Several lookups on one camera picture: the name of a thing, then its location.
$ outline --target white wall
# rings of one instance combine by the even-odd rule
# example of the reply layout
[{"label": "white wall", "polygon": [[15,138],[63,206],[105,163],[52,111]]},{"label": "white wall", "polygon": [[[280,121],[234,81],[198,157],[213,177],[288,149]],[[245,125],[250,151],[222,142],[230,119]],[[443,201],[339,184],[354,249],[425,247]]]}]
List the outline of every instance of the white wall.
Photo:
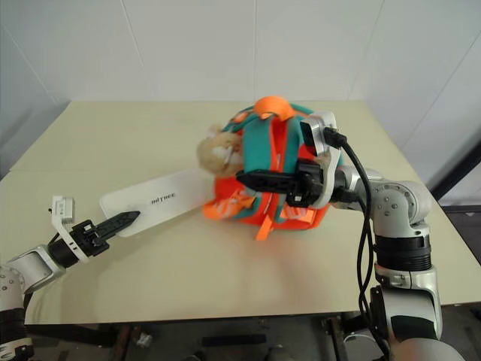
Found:
[{"label": "white wall", "polygon": [[481,137],[479,0],[0,5],[3,174],[71,99],[365,99],[430,186]]}]

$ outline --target plush teddy bear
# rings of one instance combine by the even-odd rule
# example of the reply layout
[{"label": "plush teddy bear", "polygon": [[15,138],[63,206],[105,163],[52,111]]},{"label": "plush teddy bear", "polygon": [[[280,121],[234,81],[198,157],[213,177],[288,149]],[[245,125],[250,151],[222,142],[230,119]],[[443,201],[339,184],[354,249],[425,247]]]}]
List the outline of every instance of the plush teddy bear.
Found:
[{"label": "plush teddy bear", "polygon": [[242,137],[221,131],[221,126],[209,128],[207,137],[197,146],[198,161],[216,177],[233,177],[244,167]]}]

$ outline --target black wire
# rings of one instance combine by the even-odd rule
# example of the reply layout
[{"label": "black wire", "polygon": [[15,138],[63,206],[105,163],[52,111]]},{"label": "black wire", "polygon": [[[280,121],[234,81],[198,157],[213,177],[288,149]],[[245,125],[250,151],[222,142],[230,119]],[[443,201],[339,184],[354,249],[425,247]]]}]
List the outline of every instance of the black wire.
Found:
[{"label": "black wire", "polygon": [[[360,199],[359,204],[361,206],[362,212],[364,213],[364,222],[362,225],[362,233],[361,239],[359,240],[359,247],[358,247],[358,257],[357,257],[357,276],[358,276],[358,285],[359,285],[359,298],[358,298],[358,306],[361,312],[363,319],[365,320],[371,334],[373,335],[374,339],[376,340],[377,345],[384,353],[386,358],[389,358],[389,349],[387,348],[384,341],[379,336],[378,332],[374,328],[371,310],[369,308],[368,300],[366,298],[366,290],[369,285],[369,280],[371,279],[373,264],[374,264],[374,245],[372,240],[372,232],[371,232],[371,222],[370,222],[370,215],[371,215],[371,202],[372,202],[372,195],[371,195],[371,185],[369,184],[369,178],[362,166],[361,162],[359,161],[358,157],[354,153],[354,150],[351,146],[347,143],[347,141],[342,143],[342,148],[346,152],[347,156],[352,160],[352,163],[355,169],[359,173],[359,177],[361,178],[362,184],[365,189],[366,195],[366,202]],[[368,238],[368,271],[366,273],[366,277],[362,280],[362,256],[364,252],[364,246],[366,242],[366,237]]]},{"label": "black wire", "polygon": [[29,306],[32,296],[33,296],[33,292],[27,293],[23,297],[23,310],[25,311],[25,313],[27,313],[27,307]]},{"label": "black wire", "polygon": [[56,241],[56,239],[59,237],[59,233],[56,233],[52,239],[50,239],[50,241],[48,242],[48,244],[52,244],[53,242]]}]

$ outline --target orange strap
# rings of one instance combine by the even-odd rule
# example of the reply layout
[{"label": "orange strap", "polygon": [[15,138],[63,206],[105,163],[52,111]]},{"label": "orange strap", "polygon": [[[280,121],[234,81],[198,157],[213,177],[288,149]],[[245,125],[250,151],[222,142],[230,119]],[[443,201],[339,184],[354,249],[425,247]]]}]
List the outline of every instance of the orange strap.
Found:
[{"label": "orange strap", "polygon": [[285,220],[299,220],[301,222],[312,223],[314,218],[314,210],[284,205],[282,211],[280,212],[280,216]]},{"label": "orange strap", "polygon": [[210,201],[202,208],[204,216],[212,220],[223,220],[235,216],[245,208],[252,207],[255,197],[236,190],[229,198]]},{"label": "orange strap", "polygon": [[261,119],[267,119],[272,114],[276,114],[281,121],[288,120],[295,116],[294,109],[288,101],[280,96],[265,96],[260,98],[254,105],[254,112]]},{"label": "orange strap", "polygon": [[272,230],[272,219],[269,216],[265,216],[264,222],[262,222],[261,228],[257,232],[256,241],[265,241]]}]

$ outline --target teal backpack strap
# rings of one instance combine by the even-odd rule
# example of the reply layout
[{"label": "teal backpack strap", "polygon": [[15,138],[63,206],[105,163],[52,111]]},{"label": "teal backpack strap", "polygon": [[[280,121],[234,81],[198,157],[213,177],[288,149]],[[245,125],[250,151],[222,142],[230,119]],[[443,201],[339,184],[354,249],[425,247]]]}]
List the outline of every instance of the teal backpack strap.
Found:
[{"label": "teal backpack strap", "polygon": [[[294,173],[295,163],[298,161],[299,147],[304,143],[301,133],[301,120],[304,119],[300,115],[294,116],[289,119],[288,122],[288,132],[286,139],[286,153],[284,154],[284,173]],[[280,214],[283,210],[284,202],[286,201],[286,196],[281,195],[279,197],[279,204],[277,205],[275,222],[283,223],[286,219],[281,218]]]},{"label": "teal backpack strap", "polygon": [[[272,117],[262,120],[257,114],[248,116],[245,119],[242,145],[244,149],[244,171],[256,169],[271,169],[271,122]],[[257,213],[262,197],[256,197],[253,206],[243,209],[233,216],[234,219],[250,217]]]}]

